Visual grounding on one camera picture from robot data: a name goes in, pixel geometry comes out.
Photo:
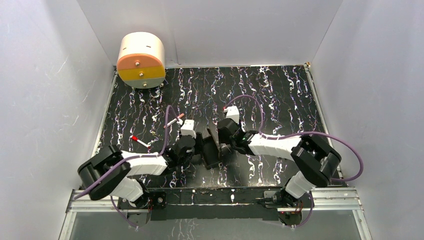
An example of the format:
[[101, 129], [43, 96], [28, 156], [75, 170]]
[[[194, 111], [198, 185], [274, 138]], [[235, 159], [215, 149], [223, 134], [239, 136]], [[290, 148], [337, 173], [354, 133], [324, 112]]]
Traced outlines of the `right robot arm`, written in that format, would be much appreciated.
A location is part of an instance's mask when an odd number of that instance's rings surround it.
[[244, 155], [268, 155], [292, 160], [298, 172], [279, 192], [265, 193], [258, 203], [266, 208], [295, 207], [305, 193], [315, 187], [325, 188], [339, 166], [342, 157], [316, 134], [284, 137], [263, 137], [256, 130], [243, 131], [230, 118], [217, 123], [218, 141], [230, 145]]

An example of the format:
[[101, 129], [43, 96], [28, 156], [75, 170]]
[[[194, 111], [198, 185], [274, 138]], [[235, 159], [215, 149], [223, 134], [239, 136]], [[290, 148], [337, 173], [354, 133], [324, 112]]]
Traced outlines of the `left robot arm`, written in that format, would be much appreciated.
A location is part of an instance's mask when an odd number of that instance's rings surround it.
[[77, 173], [85, 187], [77, 199], [89, 196], [97, 201], [107, 196], [127, 200], [132, 207], [142, 209], [153, 202], [146, 185], [134, 179], [136, 175], [162, 176], [189, 162], [201, 153], [202, 134], [181, 134], [162, 153], [134, 153], [120, 150], [116, 145], [102, 148], [84, 162]]

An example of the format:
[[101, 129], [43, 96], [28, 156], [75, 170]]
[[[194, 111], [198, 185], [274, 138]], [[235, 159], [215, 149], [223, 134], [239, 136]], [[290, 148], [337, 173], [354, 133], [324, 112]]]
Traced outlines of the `pink white marker pen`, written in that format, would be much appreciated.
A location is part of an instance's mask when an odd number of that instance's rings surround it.
[[183, 117], [185, 116], [184, 113], [181, 113], [177, 116], [177, 118], [173, 118], [170, 122], [168, 122], [166, 125], [163, 126], [164, 129], [170, 127], [172, 124], [177, 123], [179, 126], [182, 126], [184, 124]]

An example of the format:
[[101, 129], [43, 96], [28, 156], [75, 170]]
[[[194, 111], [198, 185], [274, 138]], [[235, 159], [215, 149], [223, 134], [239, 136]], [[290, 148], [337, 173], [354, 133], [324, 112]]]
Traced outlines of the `small red-capped white pen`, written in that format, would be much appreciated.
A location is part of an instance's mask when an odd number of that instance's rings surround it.
[[142, 140], [140, 140], [140, 139], [139, 139], [137, 136], [135, 136], [135, 135], [131, 135], [131, 137], [130, 137], [130, 138], [131, 138], [133, 141], [135, 141], [135, 142], [137, 142], [137, 143], [141, 144], [142, 146], [146, 147], [147, 149], [150, 149], [150, 148], [151, 148], [149, 144], [147, 144], [147, 143], [143, 142]]

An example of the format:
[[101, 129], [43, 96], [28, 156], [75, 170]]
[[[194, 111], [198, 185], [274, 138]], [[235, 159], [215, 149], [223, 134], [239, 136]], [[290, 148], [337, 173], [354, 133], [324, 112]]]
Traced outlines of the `round cream drawer cabinet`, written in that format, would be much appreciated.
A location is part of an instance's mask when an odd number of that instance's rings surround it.
[[166, 78], [165, 47], [149, 32], [132, 32], [121, 41], [116, 70], [135, 89], [162, 87]]

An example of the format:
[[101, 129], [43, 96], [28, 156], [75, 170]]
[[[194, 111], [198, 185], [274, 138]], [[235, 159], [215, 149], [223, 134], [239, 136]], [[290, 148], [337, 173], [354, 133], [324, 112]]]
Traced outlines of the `aluminium front rail frame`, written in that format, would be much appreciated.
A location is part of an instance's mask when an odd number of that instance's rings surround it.
[[276, 187], [153, 188], [153, 204], [72, 192], [61, 240], [369, 240], [352, 187], [318, 188], [298, 207], [266, 208]]

